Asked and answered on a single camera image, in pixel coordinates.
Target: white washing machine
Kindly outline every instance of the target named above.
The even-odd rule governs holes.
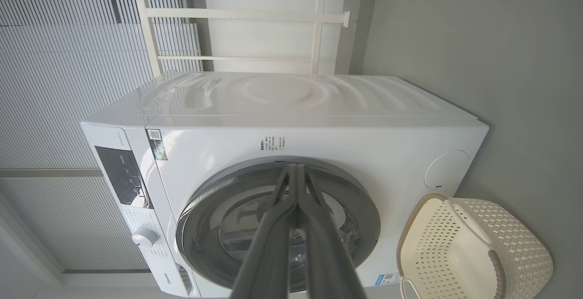
[[[166,73],[82,128],[156,282],[182,297],[229,296],[290,162],[322,179],[362,285],[385,284],[415,204],[454,195],[488,131],[396,77],[218,72]]]

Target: washing machine drum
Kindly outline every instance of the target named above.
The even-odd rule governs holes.
[[[344,246],[359,266],[377,243],[381,222],[363,187],[346,171],[300,157],[267,157],[227,168],[206,181],[179,218],[176,240],[191,267],[232,288],[283,168],[310,166]],[[290,234],[290,291],[306,290],[306,246]]]

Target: floor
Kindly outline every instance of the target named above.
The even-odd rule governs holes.
[[[459,197],[497,202],[550,251],[537,299],[580,297],[583,0],[376,0],[365,75],[395,75],[489,135]]]

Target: white railing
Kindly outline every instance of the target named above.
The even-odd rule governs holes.
[[[322,23],[340,24],[348,27],[350,12],[341,15],[325,14],[324,0],[316,0],[313,13],[300,11],[259,11],[259,10],[220,10],[220,9],[175,9],[148,7],[148,0],[136,0],[140,23],[142,25],[148,59],[152,66],[154,77],[162,74],[161,60],[188,59],[188,60],[239,60],[239,61],[306,61],[310,63],[310,73],[318,73]],[[268,57],[268,56],[164,56],[159,55],[156,48],[156,39],[152,18],[179,17],[179,18],[219,18],[219,19],[254,19],[278,21],[312,21],[314,23],[314,37],[312,40],[312,56],[310,59],[296,57]]]

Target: basket handle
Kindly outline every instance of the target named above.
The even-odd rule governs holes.
[[[494,248],[491,245],[492,240],[490,239],[488,234],[486,234],[486,232],[481,228],[481,226],[478,223],[476,223],[476,221],[471,216],[466,214],[466,217],[473,222],[474,226],[480,231],[480,233],[486,240],[484,240],[481,236],[477,235],[477,233],[475,233],[475,231],[468,226],[468,223],[464,222],[464,219],[462,219],[460,214],[458,214],[450,199],[447,199],[445,201],[445,205],[449,210],[450,214],[454,216],[454,219],[456,220],[456,222],[458,222],[460,227],[468,231],[469,234],[472,234],[472,236],[475,237],[478,243],[485,247],[486,251],[494,250]]]
[[[401,299],[407,299],[407,295],[404,293],[404,283],[405,282],[408,282],[411,285],[411,287],[415,291],[415,294],[417,295],[417,299],[421,298],[421,296],[417,292],[417,288],[415,287],[413,282],[410,279],[406,278],[405,276],[401,276],[401,281],[400,281]]]

